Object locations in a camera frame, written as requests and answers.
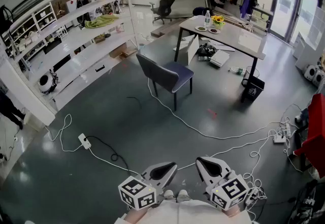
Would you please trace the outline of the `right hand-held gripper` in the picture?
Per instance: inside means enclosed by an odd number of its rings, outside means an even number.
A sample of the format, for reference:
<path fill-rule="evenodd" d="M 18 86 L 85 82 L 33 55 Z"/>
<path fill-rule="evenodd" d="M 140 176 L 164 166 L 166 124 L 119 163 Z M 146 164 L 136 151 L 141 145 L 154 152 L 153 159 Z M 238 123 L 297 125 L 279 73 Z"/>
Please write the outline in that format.
<path fill-rule="evenodd" d="M 196 168 L 201 180 L 207 185 L 206 193 L 211 203 L 223 210 L 229 210 L 245 200 L 249 192 L 246 181 L 242 175 L 230 171 L 225 161 L 207 156 L 199 157 L 196 159 Z"/>

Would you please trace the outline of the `dark blue chair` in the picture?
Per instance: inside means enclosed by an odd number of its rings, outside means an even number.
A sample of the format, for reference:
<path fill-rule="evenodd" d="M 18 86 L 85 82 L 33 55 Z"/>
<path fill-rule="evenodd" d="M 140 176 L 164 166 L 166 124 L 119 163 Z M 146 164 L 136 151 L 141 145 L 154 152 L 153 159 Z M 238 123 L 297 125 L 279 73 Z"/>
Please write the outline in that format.
<path fill-rule="evenodd" d="M 136 57 L 144 75 L 152 81 L 155 97 L 158 97 L 157 84 L 174 96 L 174 110 L 177 110 L 177 92 L 188 82 L 192 94 L 192 81 L 194 72 L 175 61 L 163 66 L 157 64 L 146 56 L 137 53 Z"/>

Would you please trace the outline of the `person's right forearm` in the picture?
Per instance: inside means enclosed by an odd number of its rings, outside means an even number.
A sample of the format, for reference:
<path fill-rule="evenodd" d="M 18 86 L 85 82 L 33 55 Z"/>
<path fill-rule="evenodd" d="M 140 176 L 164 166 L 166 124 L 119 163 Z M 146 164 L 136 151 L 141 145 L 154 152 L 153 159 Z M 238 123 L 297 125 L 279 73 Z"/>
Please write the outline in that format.
<path fill-rule="evenodd" d="M 222 210 L 222 212 L 228 217 L 234 217 L 234 216 L 238 215 L 241 212 L 241 210 L 240 210 L 240 207 L 238 205 L 236 205 L 236 206 L 230 208 L 229 210 Z"/>

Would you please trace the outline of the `person's left forearm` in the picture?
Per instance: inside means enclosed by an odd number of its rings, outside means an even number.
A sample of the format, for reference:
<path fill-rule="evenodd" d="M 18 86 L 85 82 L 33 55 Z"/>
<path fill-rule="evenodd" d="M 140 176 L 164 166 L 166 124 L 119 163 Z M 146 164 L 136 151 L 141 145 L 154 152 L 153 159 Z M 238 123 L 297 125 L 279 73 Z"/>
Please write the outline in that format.
<path fill-rule="evenodd" d="M 136 224 L 147 213 L 147 211 L 148 208 L 144 208 L 141 210 L 135 210 L 132 208 L 127 212 L 127 214 L 122 219 L 130 224 Z"/>

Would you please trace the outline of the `grey marble table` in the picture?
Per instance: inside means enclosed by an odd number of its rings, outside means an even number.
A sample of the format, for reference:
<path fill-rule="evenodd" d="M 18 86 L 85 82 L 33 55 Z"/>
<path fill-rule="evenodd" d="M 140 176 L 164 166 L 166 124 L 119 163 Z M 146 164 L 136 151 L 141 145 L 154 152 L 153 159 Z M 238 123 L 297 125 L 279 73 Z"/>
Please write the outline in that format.
<path fill-rule="evenodd" d="M 242 92 L 241 102 L 244 102 L 245 99 L 249 98 L 249 84 L 252 82 L 253 74 L 256 70 L 257 61 L 264 60 L 265 54 L 263 53 L 263 49 L 266 43 L 266 37 L 259 37 L 245 29 L 241 29 L 232 24 L 226 24 L 221 29 L 221 32 L 218 34 L 213 34 L 208 31 L 199 31 L 196 30 L 195 27 L 203 25 L 205 21 L 205 16 L 193 16 L 191 18 L 185 19 L 182 23 L 179 24 L 179 35 L 176 46 L 176 52 L 174 61 L 176 62 L 178 59 L 178 54 L 180 50 L 180 43 L 182 38 L 183 31 L 192 32 L 196 35 L 201 35 L 203 37 L 221 42 L 229 47 L 234 48 L 235 50 L 242 52 L 251 58 L 253 58 L 253 63 L 251 66 L 251 72 L 249 78 L 247 80 L 247 84 Z"/>

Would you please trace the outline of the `person's right shoe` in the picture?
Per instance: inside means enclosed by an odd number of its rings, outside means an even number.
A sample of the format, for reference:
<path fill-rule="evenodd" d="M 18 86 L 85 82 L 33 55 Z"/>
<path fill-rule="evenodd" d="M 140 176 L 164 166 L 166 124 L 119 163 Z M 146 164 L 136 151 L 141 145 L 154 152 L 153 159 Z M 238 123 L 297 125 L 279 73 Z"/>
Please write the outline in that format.
<path fill-rule="evenodd" d="M 182 202 L 186 202 L 186 201 L 190 201 L 190 200 L 191 200 L 191 198 L 188 195 L 186 190 L 182 189 L 179 191 L 177 198 L 176 198 L 177 203 L 182 203 Z"/>

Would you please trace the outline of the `person's white shirt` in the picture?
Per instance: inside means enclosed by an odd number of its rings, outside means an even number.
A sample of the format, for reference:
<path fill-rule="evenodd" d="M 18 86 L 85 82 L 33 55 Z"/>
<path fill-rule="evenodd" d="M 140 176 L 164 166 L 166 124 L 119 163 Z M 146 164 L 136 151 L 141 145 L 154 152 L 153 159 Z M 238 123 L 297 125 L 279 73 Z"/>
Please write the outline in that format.
<path fill-rule="evenodd" d="M 149 208 L 141 218 L 133 217 L 130 211 L 114 224 L 253 224 L 247 211 L 229 217 L 212 205 L 190 200 L 181 203 L 164 200 L 156 208 Z"/>

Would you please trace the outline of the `black backpack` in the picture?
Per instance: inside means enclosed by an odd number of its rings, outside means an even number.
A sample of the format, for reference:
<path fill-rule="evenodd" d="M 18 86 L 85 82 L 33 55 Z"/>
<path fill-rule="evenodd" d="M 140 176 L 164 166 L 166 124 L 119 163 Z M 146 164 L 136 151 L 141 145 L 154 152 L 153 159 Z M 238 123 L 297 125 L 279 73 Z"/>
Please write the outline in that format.
<path fill-rule="evenodd" d="M 325 224 L 325 182 L 308 182 L 298 193 L 287 224 Z"/>

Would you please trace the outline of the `white flat box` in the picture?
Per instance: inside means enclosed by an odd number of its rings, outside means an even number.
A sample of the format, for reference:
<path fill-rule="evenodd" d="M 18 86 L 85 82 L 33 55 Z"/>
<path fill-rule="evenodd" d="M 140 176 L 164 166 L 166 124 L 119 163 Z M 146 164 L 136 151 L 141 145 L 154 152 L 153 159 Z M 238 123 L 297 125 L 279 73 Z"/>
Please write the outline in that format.
<path fill-rule="evenodd" d="M 222 50 L 217 50 L 210 58 L 210 63 L 221 68 L 229 59 L 230 55 Z"/>

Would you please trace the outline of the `black bag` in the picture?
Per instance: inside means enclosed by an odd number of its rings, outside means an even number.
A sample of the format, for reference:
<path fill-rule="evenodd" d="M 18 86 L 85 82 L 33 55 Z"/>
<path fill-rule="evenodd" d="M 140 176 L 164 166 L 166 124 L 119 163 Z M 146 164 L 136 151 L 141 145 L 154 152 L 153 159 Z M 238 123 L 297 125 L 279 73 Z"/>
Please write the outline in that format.
<path fill-rule="evenodd" d="M 202 44 L 198 50 L 197 55 L 202 57 L 212 57 L 216 53 L 217 49 L 211 44 Z"/>

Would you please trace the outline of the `white metal shelving unit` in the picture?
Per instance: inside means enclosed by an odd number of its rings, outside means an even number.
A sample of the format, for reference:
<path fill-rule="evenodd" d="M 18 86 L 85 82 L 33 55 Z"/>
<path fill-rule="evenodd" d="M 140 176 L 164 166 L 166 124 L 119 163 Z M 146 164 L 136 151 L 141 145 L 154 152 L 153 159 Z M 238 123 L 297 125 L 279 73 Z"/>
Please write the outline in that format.
<path fill-rule="evenodd" d="M 91 21 L 105 14 L 119 19 L 85 28 L 77 17 L 86 12 Z M 109 53 L 123 43 L 139 48 L 131 0 L 89 0 L 78 9 L 77 0 L 36 0 L 16 13 L 0 36 L 0 83 L 28 115 L 49 125 L 69 101 L 122 61 Z M 48 71 L 57 74 L 58 84 L 43 94 L 38 81 Z"/>

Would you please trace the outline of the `brown cardboard box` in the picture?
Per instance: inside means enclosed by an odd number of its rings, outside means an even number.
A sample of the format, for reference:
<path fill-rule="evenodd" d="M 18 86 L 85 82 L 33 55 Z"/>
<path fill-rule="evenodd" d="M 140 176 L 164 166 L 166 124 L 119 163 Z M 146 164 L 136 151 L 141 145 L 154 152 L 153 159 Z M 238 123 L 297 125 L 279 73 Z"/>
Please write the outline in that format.
<path fill-rule="evenodd" d="M 121 58 L 121 59 L 126 59 L 129 56 L 131 56 L 132 54 L 136 53 L 138 50 L 135 46 L 127 46 L 126 43 L 123 43 L 122 45 L 118 46 L 117 48 L 115 48 L 114 50 L 112 50 L 109 53 L 109 56 L 111 58 Z"/>

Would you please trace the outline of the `flat cardboard box stack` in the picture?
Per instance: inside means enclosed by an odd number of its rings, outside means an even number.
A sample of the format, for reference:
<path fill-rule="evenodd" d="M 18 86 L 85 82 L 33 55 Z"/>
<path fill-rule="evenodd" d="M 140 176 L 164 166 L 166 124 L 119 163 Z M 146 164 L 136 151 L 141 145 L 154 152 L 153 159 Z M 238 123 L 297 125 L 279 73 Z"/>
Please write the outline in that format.
<path fill-rule="evenodd" d="M 223 16 L 226 23 L 235 25 L 239 28 L 243 28 L 251 33 L 253 32 L 253 25 L 250 22 L 235 17 L 232 13 L 226 11 L 223 8 L 215 7 L 213 14 Z"/>

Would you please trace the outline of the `white cabinet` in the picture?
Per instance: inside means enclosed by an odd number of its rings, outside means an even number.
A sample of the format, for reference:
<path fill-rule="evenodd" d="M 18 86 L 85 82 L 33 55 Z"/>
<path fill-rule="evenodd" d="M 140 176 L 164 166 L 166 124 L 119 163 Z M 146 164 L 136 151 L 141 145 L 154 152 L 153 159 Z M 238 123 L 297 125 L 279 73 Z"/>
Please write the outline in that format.
<path fill-rule="evenodd" d="M 297 59 L 295 66 L 302 71 L 308 65 L 316 65 L 323 54 L 325 54 L 325 10 L 317 7 L 307 34 L 298 32 L 292 55 Z"/>

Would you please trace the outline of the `large grey board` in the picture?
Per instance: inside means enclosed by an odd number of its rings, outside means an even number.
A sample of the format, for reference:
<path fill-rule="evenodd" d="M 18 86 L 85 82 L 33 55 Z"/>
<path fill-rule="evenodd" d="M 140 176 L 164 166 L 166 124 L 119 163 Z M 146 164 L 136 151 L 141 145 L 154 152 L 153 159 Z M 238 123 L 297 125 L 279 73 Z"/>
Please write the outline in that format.
<path fill-rule="evenodd" d="M 171 6 L 169 17 L 172 19 L 191 17 L 195 8 L 206 8 L 207 6 L 207 0 L 175 0 Z"/>

